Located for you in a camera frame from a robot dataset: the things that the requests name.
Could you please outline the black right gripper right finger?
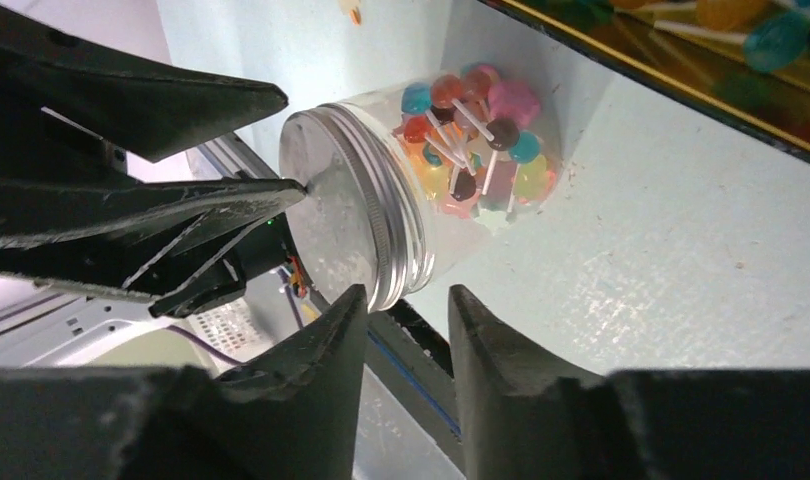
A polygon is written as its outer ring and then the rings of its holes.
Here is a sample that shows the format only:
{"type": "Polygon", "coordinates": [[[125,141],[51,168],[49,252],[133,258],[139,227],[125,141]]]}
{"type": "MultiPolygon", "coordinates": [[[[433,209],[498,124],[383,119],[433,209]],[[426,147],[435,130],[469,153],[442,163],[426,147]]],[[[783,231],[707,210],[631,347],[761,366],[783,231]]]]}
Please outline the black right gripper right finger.
{"type": "Polygon", "coordinates": [[[810,479],[810,369],[594,374],[452,286],[470,479],[810,479]]]}

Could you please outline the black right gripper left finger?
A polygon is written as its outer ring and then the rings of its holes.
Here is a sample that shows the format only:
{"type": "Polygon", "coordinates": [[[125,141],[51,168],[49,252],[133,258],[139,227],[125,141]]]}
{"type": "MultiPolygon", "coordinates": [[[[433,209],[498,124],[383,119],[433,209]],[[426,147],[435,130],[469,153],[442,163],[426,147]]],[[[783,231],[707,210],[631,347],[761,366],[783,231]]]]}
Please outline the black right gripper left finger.
{"type": "Polygon", "coordinates": [[[184,367],[0,368],[0,479],[348,479],[367,299],[219,377],[184,367]]]}

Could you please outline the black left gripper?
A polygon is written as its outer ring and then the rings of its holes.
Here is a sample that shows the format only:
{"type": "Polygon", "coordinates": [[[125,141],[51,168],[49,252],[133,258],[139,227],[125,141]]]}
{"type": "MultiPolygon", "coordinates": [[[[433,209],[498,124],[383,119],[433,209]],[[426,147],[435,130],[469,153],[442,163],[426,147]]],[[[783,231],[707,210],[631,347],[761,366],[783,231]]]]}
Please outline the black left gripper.
{"type": "MultiPolygon", "coordinates": [[[[1,5],[0,91],[150,161],[288,105],[272,83],[131,55],[1,5]]],[[[183,318],[235,299],[249,280],[286,263],[286,218],[276,214],[305,196],[293,179],[120,188],[0,183],[0,276],[183,318]],[[202,212],[224,207],[252,216],[202,212]],[[170,217],[178,214],[192,215],[170,217]]]]}

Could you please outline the clear plastic jar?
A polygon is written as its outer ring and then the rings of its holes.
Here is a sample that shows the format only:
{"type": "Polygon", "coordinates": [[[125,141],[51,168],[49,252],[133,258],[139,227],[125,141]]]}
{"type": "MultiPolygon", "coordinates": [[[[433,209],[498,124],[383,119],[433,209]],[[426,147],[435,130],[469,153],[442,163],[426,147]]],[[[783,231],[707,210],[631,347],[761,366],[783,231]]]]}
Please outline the clear plastic jar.
{"type": "Polygon", "coordinates": [[[489,261],[552,194],[562,139],[521,76],[475,63],[335,103],[384,302],[489,261]]]}

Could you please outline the silver metal jar lid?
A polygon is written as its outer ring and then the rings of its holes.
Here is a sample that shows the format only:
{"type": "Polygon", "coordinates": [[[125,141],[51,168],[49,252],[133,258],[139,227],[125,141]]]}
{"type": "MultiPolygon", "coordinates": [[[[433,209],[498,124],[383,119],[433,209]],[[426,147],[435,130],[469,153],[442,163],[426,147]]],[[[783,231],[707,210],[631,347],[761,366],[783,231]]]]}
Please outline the silver metal jar lid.
{"type": "Polygon", "coordinates": [[[403,148],[373,117],[333,103],[292,114],[279,171],[306,189],[287,220],[305,275],[325,300],[362,285],[369,311],[383,311],[427,283],[428,203],[403,148]]]}

